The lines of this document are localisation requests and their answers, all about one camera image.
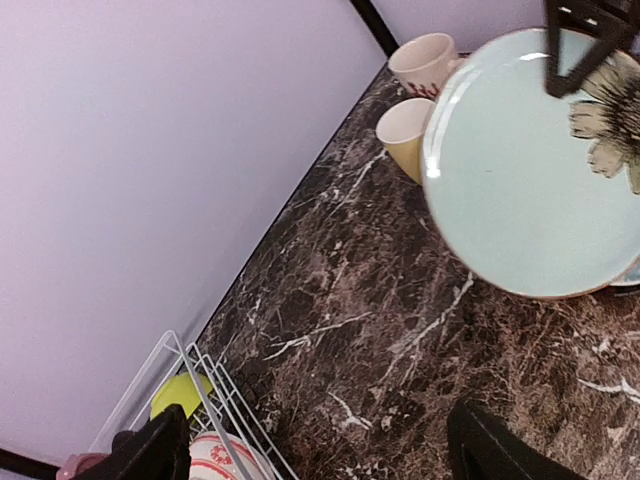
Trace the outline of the light blue plate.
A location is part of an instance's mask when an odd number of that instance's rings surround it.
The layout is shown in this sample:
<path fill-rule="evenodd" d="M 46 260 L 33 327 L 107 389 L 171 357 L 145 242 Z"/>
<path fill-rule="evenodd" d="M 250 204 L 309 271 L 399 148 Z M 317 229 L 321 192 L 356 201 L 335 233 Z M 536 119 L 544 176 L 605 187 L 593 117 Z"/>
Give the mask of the light blue plate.
<path fill-rule="evenodd" d="M 543 29 L 491 40 L 447 81 L 423 139 L 430 213 L 474 273 L 562 298 L 639 261 L 639 63 L 611 54 L 563 98 Z"/>

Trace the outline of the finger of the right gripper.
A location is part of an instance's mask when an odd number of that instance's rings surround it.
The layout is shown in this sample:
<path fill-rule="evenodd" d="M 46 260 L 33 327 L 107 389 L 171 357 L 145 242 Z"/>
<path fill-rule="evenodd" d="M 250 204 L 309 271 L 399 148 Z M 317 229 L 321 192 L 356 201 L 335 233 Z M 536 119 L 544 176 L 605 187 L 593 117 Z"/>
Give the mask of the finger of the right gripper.
<path fill-rule="evenodd" d="M 563 98 L 605 60 L 629 52 L 635 38 L 633 1 L 544 2 L 546 93 Z"/>

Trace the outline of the pale yellow mug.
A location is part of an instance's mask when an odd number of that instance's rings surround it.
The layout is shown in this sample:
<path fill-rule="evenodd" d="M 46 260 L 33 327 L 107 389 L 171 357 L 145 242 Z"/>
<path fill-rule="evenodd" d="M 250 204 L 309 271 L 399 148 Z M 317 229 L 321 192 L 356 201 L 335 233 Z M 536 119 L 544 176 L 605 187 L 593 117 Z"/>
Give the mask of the pale yellow mug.
<path fill-rule="evenodd" d="M 421 146 L 435 103 L 426 98 L 404 100 L 379 119 L 375 134 L 391 158 L 415 183 L 421 183 Z"/>

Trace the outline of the white bowl with red pattern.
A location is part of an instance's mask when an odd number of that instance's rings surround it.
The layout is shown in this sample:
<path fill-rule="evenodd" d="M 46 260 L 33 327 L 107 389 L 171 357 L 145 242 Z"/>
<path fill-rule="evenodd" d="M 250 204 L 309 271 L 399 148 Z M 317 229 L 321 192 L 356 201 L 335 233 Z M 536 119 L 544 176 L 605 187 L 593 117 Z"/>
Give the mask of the white bowl with red pattern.
<path fill-rule="evenodd" d="M 265 458 L 241 438 L 227 437 L 251 479 L 274 479 Z M 239 479 L 240 470 L 223 445 L 218 432 L 209 431 L 198 435 L 189 447 L 191 466 L 190 479 Z"/>

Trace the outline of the pink rimmed plate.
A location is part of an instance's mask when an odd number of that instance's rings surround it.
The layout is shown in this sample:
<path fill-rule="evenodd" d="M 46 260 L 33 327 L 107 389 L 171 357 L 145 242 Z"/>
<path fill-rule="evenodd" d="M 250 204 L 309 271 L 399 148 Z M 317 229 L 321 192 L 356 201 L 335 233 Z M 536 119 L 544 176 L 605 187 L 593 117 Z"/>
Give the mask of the pink rimmed plate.
<path fill-rule="evenodd" d="M 73 479 L 76 475 L 99 464 L 106 459 L 104 453 L 82 453 L 70 455 L 62 467 L 56 472 L 56 480 Z"/>

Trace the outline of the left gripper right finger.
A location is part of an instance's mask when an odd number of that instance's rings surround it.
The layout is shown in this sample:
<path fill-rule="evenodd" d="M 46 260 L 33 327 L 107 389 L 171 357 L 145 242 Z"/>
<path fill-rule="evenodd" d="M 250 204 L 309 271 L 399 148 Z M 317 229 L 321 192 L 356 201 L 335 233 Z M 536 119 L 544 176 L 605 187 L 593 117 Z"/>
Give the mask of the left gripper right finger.
<path fill-rule="evenodd" d="M 452 477 L 456 480 L 583 480 L 516 437 L 502 420 L 459 400 L 447 418 Z"/>

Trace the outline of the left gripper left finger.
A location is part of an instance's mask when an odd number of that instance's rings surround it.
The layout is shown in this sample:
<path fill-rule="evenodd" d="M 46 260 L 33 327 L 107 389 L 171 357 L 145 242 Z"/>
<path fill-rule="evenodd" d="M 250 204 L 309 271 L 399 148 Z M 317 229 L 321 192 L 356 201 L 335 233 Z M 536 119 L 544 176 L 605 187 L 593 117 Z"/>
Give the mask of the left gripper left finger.
<path fill-rule="evenodd" d="M 83 479 L 182 479 L 190 477 L 189 422 L 183 408 L 172 404 L 137 432 L 119 432 L 118 445 Z"/>

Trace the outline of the white patterned mug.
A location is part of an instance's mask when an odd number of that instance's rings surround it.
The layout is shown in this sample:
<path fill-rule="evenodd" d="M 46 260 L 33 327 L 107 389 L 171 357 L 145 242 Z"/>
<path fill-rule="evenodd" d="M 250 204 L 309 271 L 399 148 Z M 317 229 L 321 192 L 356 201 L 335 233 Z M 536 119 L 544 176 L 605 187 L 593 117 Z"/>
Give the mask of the white patterned mug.
<path fill-rule="evenodd" d="M 389 58 L 388 68 L 411 96 L 435 101 L 464 61 L 450 35 L 430 33 L 400 46 Z"/>

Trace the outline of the lime green bowl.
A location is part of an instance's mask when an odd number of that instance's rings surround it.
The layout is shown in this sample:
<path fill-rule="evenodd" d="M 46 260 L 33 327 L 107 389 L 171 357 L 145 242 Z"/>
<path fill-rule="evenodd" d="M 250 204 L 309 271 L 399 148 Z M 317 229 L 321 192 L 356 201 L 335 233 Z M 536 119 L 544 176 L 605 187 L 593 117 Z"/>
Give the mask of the lime green bowl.
<path fill-rule="evenodd" d="M 189 418 L 201 405 L 202 399 L 188 372 L 168 379 L 151 400 L 150 419 L 153 420 L 168 406 L 177 404 Z"/>

